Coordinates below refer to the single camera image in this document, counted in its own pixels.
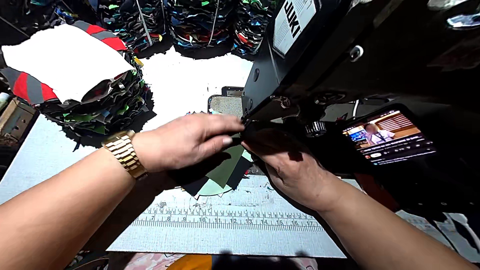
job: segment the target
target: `screw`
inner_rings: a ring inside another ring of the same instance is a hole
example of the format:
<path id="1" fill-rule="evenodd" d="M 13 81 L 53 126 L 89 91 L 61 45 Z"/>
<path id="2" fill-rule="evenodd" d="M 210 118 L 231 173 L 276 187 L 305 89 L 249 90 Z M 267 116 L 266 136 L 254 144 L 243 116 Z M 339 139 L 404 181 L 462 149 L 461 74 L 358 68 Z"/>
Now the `screw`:
<path id="1" fill-rule="evenodd" d="M 363 48 L 359 45 L 350 50 L 350 61 L 356 62 L 363 55 Z"/>

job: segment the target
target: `metal watch band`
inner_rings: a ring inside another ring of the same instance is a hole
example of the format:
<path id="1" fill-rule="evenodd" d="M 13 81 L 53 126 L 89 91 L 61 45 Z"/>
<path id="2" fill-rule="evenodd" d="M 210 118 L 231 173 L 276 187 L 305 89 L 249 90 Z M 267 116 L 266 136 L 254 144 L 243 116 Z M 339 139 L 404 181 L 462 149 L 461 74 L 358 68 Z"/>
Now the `metal watch band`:
<path id="1" fill-rule="evenodd" d="M 134 134 L 133 130 L 121 131 L 109 137 L 102 145 L 115 156 L 133 178 L 141 180 L 147 176 L 148 172 L 138 160 L 131 144 Z"/>

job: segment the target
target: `gray fabric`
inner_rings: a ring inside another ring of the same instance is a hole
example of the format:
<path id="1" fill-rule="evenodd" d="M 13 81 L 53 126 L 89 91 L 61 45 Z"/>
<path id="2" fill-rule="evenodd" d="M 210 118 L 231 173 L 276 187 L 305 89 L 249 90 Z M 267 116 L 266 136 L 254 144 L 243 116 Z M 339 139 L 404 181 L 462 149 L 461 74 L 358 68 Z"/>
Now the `gray fabric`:
<path id="1" fill-rule="evenodd" d="M 87 29 L 90 27 L 90 24 L 84 21 L 76 21 L 75 23 L 73 23 L 73 26 L 78 27 L 86 32 Z"/>
<path id="2" fill-rule="evenodd" d="M 15 81 L 18 79 L 18 76 L 20 76 L 20 71 L 7 67 L 2 70 L 0 70 L 0 73 L 5 76 L 5 78 L 8 81 L 8 84 L 10 85 L 10 88 L 13 91 L 13 86 L 15 85 Z"/>
<path id="3" fill-rule="evenodd" d="M 27 77 L 27 93 L 30 104 L 43 103 L 42 84 L 31 75 Z"/>
<path id="4" fill-rule="evenodd" d="M 110 31 L 98 32 L 98 33 L 92 34 L 91 36 L 95 37 L 99 40 L 109 38 L 109 37 L 117 37 L 114 33 L 110 32 Z"/>

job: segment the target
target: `video on phone screen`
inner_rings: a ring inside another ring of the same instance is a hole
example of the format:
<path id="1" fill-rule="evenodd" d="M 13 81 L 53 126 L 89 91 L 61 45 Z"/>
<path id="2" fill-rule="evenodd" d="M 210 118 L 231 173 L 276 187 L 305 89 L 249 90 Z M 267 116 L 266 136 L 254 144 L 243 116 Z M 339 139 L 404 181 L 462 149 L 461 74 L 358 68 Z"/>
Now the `video on phone screen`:
<path id="1" fill-rule="evenodd" d="M 384 112 L 343 131 L 374 165 L 405 161 L 436 153 L 433 142 L 399 110 Z"/>

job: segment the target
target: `pile of fabric scraps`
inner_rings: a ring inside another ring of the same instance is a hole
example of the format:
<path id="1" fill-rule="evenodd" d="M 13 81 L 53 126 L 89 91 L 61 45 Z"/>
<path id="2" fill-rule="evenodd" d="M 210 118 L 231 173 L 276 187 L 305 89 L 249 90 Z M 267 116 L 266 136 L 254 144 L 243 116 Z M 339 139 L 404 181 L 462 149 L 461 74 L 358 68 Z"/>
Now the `pile of fabric scraps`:
<path id="1" fill-rule="evenodd" d="M 10 24 L 5 26 L 6 32 L 2 32 L 3 45 L 18 44 L 40 30 L 64 23 L 72 24 L 79 17 L 61 0 L 9 1 L 1 5 L 0 16 Z"/>
<path id="2" fill-rule="evenodd" d="M 13 93 L 78 136 L 126 130 L 148 110 L 141 62 L 97 25 L 56 26 L 1 50 L 8 67 L 0 73 Z M 52 55 L 75 64 L 58 65 Z"/>
<path id="3" fill-rule="evenodd" d="M 241 55 L 256 54 L 268 21 L 275 11 L 276 0 L 239 1 L 233 25 L 233 47 Z"/>
<path id="4" fill-rule="evenodd" d="M 234 0 L 168 0 L 175 43 L 185 49 L 221 46 L 230 37 L 235 6 Z"/>
<path id="5" fill-rule="evenodd" d="M 135 53 L 162 41 L 166 28 L 161 0 L 138 0 L 138 3 L 141 14 L 136 0 L 102 0 L 97 9 L 103 26 L 120 37 Z"/>

